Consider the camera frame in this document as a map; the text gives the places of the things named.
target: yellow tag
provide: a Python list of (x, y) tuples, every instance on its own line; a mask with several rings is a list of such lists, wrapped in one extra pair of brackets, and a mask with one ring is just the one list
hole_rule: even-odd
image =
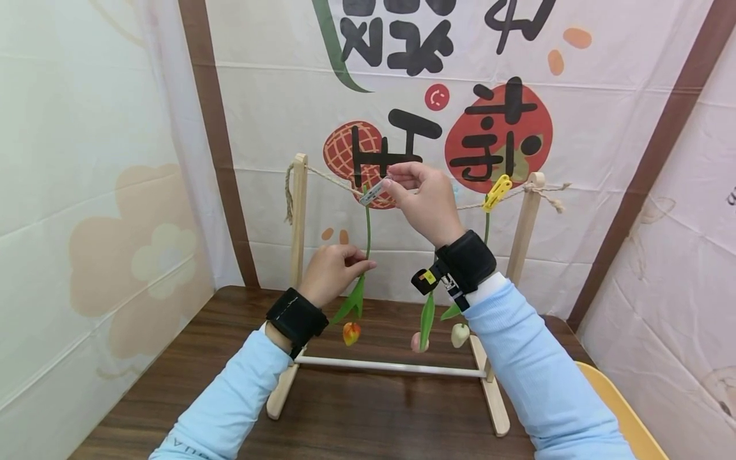
[(424, 272), (424, 274), (422, 276), (430, 284), (435, 284), (435, 282), (437, 281), (437, 278), (435, 278), (434, 275), (432, 275), (432, 272), (430, 272), (429, 270), (427, 270), (426, 272)]
[(511, 179), (507, 174), (499, 177), (496, 183), (493, 184), (491, 191), (486, 195), (486, 201), (483, 203), (483, 210), (487, 213), (491, 212), (493, 207), (501, 201), (503, 195), (505, 195), (507, 191), (511, 190), (512, 185)]

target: person's right hand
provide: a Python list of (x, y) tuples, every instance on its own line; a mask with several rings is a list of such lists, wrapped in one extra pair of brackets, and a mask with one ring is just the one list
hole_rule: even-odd
[[(442, 171), (412, 161), (389, 166), (394, 178), (383, 180), (383, 189), (409, 224), (435, 247), (454, 243), (465, 234), (460, 223), (450, 179)], [(418, 188), (416, 194), (409, 192)]]

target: twine rope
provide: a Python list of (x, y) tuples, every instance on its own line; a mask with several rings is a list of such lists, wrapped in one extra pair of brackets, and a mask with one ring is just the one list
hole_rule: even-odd
[[(357, 197), (362, 197), (363, 196), (363, 193), (362, 192), (357, 191), (354, 188), (349, 187), (348, 185), (345, 185), (344, 183), (338, 181), (336, 178), (331, 177), (330, 175), (325, 174), (324, 172), (322, 172), (322, 171), (320, 171), (318, 169), (312, 168), (309, 165), (304, 165), (304, 167), (307, 168), (307, 170), (312, 171), (314, 174), (320, 176), (322, 179), (326, 179), (329, 182), (332, 182), (333, 184), (337, 185), (340, 188), (343, 188), (344, 190), (349, 191), (351, 194), (356, 195)], [(286, 169), (286, 181), (285, 181), (284, 187), (283, 187), (284, 194), (286, 195), (286, 221), (289, 224), (292, 224), (293, 221), (294, 221), (294, 214), (293, 214), (294, 198), (291, 195), (291, 170), (292, 169), (294, 169), (294, 164), (293, 163), (289, 164), (289, 167)], [(513, 192), (511, 192), (510, 194), (507, 194), (504, 198), (501, 199), (501, 201), (506, 201), (509, 198), (513, 198), (513, 197), (517, 196), (518, 194), (520, 194), (522, 192), (535, 193), (535, 194), (539, 194), (542, 198), (544, 198), (545, 200), (547, 200), (547, 202), (553, 208), (555, 208), (555, 210), (557, 211), (558, 214), (562, 214), (565, 211), (565, 207), (562, 205), (562, 201), (560, 201), (557, 198), (550, 197), (545, 192), (547, 192), (547, 191), (563, 191), (567, 187), (570, 187), (571, 185), (572, 185), (572, 183), (566, 182), (566, 183), (564, 183), (562, 185), (559, 185), (559, 186), (535, 187), (534, 184), (527, 182), (524, 185), (522, 185), (521, 187), (519, 187), (516, 190), (514, 190)], [(375, 202), (379, 202), (379, 203), (383, 203), (383, 204), (389, 203), (389, 201), (387, 199), (382, 199), (382, 198), (377, 198), (374, 201)], [(458, 206), (457, 209), (458, 210), (465, 210), (465, 209), (472, 209), (472, 208), (480, 208), (481, 206), (483, 206), (483, 203), (478, 203), (476, 205)]]

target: wooden table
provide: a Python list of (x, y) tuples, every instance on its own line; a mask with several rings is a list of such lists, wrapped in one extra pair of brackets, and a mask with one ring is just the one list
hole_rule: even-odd
[[(220, 289), (113, 408), (71, 459), (145, 459), (178, 416), (220, 372), (280, 295), (230, 286)], [(339, 302), (325, 308), (328, 317)], [(358, 343), (342, 329), (313, 340), (309, 355), (474, 368), (469, 345), (450, 343), (453, 320), (438, 308), (427, 353), (409, 349), (421, 306), (367, 300)], [(590, 357), (560, 319), (547, 327), (577, 361)], [(366, 373), (302, 366), (280, 420), (265, 412), (240, 459), (532, 459), (534, 449), (508, 398), (511, 430), (493, 434), (475, 379)]]

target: person's left hand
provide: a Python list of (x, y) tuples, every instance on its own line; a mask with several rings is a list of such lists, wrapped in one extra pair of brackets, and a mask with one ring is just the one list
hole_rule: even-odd
[(376, 267), (352, 244), (322, 246), (312, 256), (297, 291), (317, 308), (335, 300), (357, 277)]

